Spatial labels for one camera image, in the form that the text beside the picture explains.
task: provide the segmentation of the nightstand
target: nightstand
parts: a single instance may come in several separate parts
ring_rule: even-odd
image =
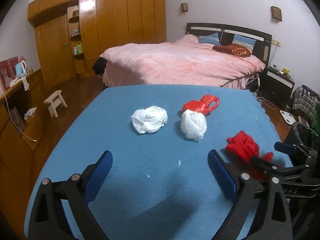
[[[284,76],[278,70],[268,67],[267,72],[261,76],[259,91],[271,103],[285,109],[294,87],[292,78]]]

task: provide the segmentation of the blue tablecloth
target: blue tablecloth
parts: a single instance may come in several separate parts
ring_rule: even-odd
[[[205,94],[218,96],[220,105],[206,118],[204,139],[189,141],[180,130],[179,111]],[[139,135],[130,116],[152,105],[167,110],[168,122],[155,134]],[[232,204],[212,175],[207,155],[216,149],[228,161],[226,138],[240,130],[259,144],[261,155],[272,151],[276,161],[291,166],[287,155],[274,150],[279,136],[249,91],[186,85],[108,88],[75,120],[43,167],[29,201],[25,234],[41,180],[82,173],[109,150],[113,167],[89,208],[111,240],[211,239]],[[75,237],[83,239],[67,201],[63,205]],[[253,216],[254,207],[239,239],[246,236]]]

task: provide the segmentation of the black headboard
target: black headboard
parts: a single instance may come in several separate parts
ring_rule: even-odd
[[[272,35],[260,31],[217,23],[187,23],[186,34],[206,36],[218,32],[221,45],[229,45],[236,34],[256,39],[252,54],[268,66]]]

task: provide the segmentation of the yellow plush toy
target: yellow plush toy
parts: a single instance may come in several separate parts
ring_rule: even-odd
[[[283,68],[282,72],[283,72],[284,75],[290,76],[290,70],[289,69]]]

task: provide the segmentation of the pink bedsheet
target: pink bedsheet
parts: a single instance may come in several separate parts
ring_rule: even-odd
[[[245,88],[246,81],[262,71],[257,57],[240,58],[199,44],[194,35],[175,43],[126,44],[107,49],[103,81],[108,86],[134,84],[189,84]]]

